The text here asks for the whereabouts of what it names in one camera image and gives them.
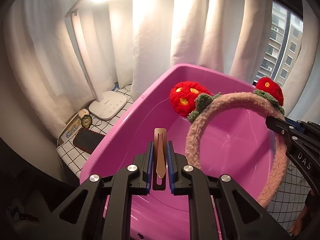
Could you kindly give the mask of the person hand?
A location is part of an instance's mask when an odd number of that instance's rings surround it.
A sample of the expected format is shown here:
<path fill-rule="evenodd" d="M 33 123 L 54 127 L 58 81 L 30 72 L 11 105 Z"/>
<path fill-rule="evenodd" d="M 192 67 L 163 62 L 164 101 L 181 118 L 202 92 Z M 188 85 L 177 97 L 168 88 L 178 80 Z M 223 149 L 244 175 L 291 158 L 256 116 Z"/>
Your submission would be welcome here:
<path fill-rule="evenodd" d="M 319 197 L 315 195 L 313 190 L 310 190 L 305 199 L 305 205 L 302 211 L 289 230 L 289 233 L 292 234 L 293 238 L 298 237 L 309 226 L 311 221 L 315 218 L 318 209 Z"/>

